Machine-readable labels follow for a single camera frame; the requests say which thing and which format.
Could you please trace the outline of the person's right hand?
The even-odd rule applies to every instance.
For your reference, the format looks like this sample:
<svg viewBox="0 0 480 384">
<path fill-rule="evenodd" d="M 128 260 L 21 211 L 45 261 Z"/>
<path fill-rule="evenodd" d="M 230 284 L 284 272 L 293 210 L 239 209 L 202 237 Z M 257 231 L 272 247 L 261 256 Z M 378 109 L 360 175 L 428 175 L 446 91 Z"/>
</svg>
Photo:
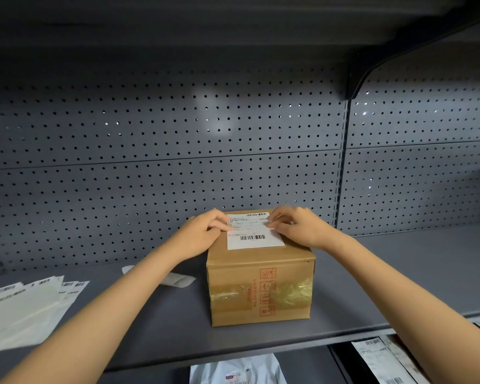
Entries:
<svg viewBox="0 0 480 384">
<path fill-rule="evenodd" d="M 331 238 L 338 232 L 310 209 L 303 207 L 279 206 L 267 219 L 268 224 L 292 224 L 292 235 L 287 238 L 313 249 L 327 249 Z"/>
</svg>

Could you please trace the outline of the person's left hand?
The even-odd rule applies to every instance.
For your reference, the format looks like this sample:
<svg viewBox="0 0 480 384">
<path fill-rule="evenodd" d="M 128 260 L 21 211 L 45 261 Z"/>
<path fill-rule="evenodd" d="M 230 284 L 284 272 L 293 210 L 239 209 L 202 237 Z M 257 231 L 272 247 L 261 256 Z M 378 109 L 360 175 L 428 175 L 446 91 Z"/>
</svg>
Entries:
<svg viewBox="0 0 480 384">
<path fill-rule="evenodd" d="M 208 250 L 209 229 L 219 228 L 221 233 L 229 232 L 230 217 L 217 209 L 212 209 L 190 219 L 178 232 L 177 244 L 182 259 L 189 259 Z"/>
</svg>

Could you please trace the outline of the white barcode shipping label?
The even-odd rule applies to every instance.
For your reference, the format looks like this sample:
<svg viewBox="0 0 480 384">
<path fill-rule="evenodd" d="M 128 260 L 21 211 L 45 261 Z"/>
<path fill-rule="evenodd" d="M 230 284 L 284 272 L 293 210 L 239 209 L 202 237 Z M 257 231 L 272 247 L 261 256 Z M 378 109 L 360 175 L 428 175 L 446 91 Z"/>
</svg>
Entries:
<svg viewBox="0 0 480 384">
<path fill-rule="evenodd" d="M 227 249 L 258 249 L 284 247 L 285 243 L 278 232 L 268 228 L 269 212 L 249 211 L 240 214 L 228 214 Z"/>
</svg>

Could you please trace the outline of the brown cardboard box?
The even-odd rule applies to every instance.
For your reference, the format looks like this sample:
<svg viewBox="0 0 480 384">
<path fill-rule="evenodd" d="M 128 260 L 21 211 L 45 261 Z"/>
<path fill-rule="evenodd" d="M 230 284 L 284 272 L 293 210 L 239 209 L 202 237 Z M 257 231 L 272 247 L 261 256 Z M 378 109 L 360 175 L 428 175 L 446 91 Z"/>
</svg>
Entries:
<svg viewBox="0 0 480 384">
<path fill-rule="evenodd" d="M 228 250 L 223 232 L 209 248 L 213 328 L 310 318 L 316 256 L 281 237 L 284 247 Z"/>
</svg>

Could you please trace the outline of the person's right forearm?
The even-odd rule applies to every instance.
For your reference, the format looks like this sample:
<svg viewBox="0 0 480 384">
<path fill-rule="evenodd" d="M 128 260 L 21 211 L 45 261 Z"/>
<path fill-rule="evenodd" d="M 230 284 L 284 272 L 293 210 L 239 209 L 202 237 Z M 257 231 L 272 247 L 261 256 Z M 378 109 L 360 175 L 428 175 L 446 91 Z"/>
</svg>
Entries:
<svg viewBox="0 0 480 384">
<path fill-rule="evenodd" d="M 320 248 L 358 282 L 433 384 L 480 384 L 480 328 L 334 228 Z"/>
</svg>

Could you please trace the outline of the person's left forearm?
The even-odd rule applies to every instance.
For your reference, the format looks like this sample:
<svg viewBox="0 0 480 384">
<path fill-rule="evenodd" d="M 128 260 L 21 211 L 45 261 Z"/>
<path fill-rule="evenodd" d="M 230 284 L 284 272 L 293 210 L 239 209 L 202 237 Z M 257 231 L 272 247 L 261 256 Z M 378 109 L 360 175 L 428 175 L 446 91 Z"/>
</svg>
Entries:
<svg viewBox="0 0 480 384">
<path fill-rule="evenodd" d="M 178 232 L 150 252 L 137 271 L 172 271 L 185 260 L 177 238 Z M 0 384 L 96 384 L 158 286 L 133 272 L 123 275 L 32 350 Z"/>
</svg>

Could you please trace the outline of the white label backing strip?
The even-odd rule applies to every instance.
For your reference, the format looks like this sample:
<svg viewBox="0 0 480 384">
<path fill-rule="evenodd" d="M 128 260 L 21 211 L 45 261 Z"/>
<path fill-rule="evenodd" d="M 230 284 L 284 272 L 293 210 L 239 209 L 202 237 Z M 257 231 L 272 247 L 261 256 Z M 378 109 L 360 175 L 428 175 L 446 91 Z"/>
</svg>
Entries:
<svg viewBox="0 0 480 384">
<path fill-rule="evenodd" d="M 137 271 L 141 268 L 141 264 L 138 265 L 128 265 L 122 268 L 123 274 L 128 272 L 133 272 L 135 276 L 144 277 L 150 283 L 162 286 L 168 286 L 173 288 L 186 288 L 193 284 L 197 279 L 196 277 L 183 275 L 174 272 L 168 272 L 167 270 L 161 269 L 147 269 L 146 271 Z"/>
</svg>

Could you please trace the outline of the grey metal shelf board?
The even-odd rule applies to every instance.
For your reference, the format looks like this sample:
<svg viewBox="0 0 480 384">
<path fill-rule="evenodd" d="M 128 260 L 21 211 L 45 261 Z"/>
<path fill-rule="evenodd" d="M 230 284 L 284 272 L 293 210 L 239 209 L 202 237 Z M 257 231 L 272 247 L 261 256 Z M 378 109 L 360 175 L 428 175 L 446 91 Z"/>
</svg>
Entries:
<svg viewBox="0 0 480 384">
<path fill-rule="evenodd" d="M 379 258 L 466 317 L 480 317 L 480 224 L 357 237 Z M 392 329 L 355 280 L 316 251 L 310 319 L 211 326 L 205 255 L 177 267 L 197 280 L 158 287 L 106 372 L 159 364 L 288 351 L 389 333 Z"/>
</svg>

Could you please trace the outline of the grey perforated back panel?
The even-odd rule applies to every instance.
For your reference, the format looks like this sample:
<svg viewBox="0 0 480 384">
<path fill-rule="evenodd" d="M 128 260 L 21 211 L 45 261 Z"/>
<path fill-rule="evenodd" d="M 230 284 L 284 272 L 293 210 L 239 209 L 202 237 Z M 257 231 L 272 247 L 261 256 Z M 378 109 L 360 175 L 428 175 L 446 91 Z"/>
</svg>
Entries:
<svg viewBox="0 0 480 384">
<path fill-rule="evenodd" d="M 435 44 L 375 68 L 351 101 L 348 148 L 480 141 L 480 44 Z"/>
<path fill-rule="evenodd" d="M 0 70 L 0 169 L 335 150 L 339 65 Z"/>
<path fill-rule="evenodd" d="M 308 207 L 333 223 L 342 153 L 207 157 L 0 170 L 7 272 L 130 261 L 219 209 Z"/>
<path fill-rule="evenodd" d="M 346 151 L 337 228 L 351 236 L 480 223 L 480 141 Z"/>
</svg>

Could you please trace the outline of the white plastic mailer bag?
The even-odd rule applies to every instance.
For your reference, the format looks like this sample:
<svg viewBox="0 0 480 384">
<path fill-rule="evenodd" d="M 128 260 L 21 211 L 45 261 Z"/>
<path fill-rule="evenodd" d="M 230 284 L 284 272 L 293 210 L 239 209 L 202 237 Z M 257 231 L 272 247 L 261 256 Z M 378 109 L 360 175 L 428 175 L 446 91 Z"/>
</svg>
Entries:
<svg viewBox="0 0 480 384">
<path fill-rule="evenodd" d="M 193 365 L 189 384 L 287 384 L 273 353 Z"/>
</svg>

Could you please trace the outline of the white labelled flat parcel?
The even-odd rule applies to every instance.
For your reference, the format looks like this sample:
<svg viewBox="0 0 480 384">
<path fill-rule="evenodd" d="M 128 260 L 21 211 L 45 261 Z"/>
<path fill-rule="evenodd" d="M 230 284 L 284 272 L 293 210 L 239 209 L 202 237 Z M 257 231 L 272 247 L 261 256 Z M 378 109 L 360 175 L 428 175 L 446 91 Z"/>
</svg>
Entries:
<svg viewBox="0 0 480 384">
<path fill-rule="evenodd" d="M 380 337 L 351 344 L 379 384 L 414 384 L 414 380 Z"/>
</svg>

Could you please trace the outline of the grey metal overhead shelf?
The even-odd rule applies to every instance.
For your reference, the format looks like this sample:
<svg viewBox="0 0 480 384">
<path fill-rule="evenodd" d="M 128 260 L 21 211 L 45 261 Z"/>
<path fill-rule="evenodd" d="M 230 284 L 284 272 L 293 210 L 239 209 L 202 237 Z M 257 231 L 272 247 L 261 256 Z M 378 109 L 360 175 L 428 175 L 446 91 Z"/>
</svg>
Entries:
<svg viewBox="0 0 480 384">
<path fill-rule="evenodd" d="M 0 0 L 0 69 L 348 62 L 470 0 Z"/>
</svg>

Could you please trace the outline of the grey slotted upright post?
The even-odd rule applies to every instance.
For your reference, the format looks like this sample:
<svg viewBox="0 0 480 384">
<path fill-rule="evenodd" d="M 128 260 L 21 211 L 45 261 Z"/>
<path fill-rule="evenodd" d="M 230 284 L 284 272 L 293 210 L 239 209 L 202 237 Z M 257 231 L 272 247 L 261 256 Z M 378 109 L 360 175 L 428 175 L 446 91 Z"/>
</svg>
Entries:
<svg viewBox="0 0 480 384">
<path fill-rule="evenodd" d="M 339 221 L 339 210 L 341 204 L 341 192 L 343 186 L 343 173 L 345 169 L 345 159 L 346 159 L 346 150 L 347 150 L 347 139 L 348 139 L 348 130 L 349 130 L 349 123 L 350 123 L 350 113 L 351 113 L 351 105 L 352 100 L 346 101 L 346 112 L 345 112 L 345 123 L 343 126 L 342 132 L 342 144 L 340 149 L 340 161 L 338 166 L 338 181 L 337 181 L 337 192 L 336 192 L 336 203 L 335 203 L 335 214 L 334 214 L 334 222 L 333 227 L 338 228 L 338 221 Z"/>
</svg>

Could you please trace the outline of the dark curved shelf bracket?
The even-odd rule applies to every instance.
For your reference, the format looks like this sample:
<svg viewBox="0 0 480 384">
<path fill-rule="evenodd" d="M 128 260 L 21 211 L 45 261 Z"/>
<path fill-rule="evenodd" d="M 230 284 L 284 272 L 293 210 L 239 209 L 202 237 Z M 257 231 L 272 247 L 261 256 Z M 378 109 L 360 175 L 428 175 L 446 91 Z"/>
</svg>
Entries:
<svg viewBox="0 0 480 384">
<path fill-rule="evenodd" d="M 480 9 L 454 8 L 397 30 L 383 44 L 366 46 L 347 64 L 346 98 L 356 98 L 368 78 L 384 66 L 453 69 L 480 66 Z"/>
</svg>

